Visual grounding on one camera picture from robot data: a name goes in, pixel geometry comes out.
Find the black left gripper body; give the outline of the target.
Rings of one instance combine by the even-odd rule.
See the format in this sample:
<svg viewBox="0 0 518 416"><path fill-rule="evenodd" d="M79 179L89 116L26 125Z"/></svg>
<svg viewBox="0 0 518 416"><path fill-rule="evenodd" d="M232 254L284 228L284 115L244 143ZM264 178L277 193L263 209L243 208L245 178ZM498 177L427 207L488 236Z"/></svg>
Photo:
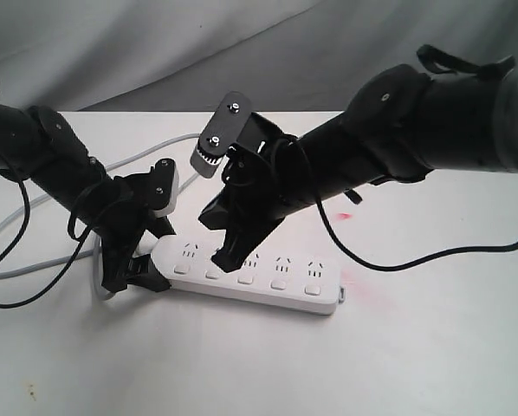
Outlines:
<svg viewBox="0 0 518 416"><path fill-rule="evenodd" d="M148 175L115 177L112 201L98 222L102 245L102 286L108 291L127 288L130 263L149 218Z"/></svg>

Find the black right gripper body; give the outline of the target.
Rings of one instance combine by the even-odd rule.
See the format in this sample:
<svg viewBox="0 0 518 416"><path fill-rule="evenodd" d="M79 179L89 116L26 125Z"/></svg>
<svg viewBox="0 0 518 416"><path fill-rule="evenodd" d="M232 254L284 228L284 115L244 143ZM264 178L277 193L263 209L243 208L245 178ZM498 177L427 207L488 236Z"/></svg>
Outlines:
<svg viewBox="0 0 518 416"><path fill-rule="evenodd" d="M294 194L298 187L289 184L289 167L282 160L294 138L275 123L252 112L243 131L233 143L221 173L227 225L249 220L282 220L302 208L302 197Z"/></svg>

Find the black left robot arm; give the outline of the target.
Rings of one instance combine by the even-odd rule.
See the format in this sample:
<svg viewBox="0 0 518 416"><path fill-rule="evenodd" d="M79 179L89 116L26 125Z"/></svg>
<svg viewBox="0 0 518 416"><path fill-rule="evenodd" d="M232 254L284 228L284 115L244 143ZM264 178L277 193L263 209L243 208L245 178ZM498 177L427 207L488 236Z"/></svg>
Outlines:
<svg viewBox="0 0 518 416"><path fill-rule="evenodd" d="M170 288L152 269L149 256L135 257L144 232L173 234L168 220L178 193L173 159L160 159L149 172L110 177L91 156L64 117L50 107L0 105L0 175L31 179L102 242L102 286L117 293L130 285L154 292Z"/></svg>

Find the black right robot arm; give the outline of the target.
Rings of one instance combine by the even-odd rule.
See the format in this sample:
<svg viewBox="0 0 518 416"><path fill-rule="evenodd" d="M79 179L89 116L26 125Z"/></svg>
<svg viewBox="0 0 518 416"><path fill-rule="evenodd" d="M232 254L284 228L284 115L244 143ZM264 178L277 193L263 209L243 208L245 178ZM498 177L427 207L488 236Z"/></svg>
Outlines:
<svg viewBox="0 0 518 416"><path fill-rule="evenodd" d="M347 109L296 137L230 92L191 156L223 189L199 215L224 231L212 256L231 272L285 217L339 194L359 203L359 186L417 183L435 170L518 173L518 65L477 65L430 45L407 64L373 77Z"/></svg>

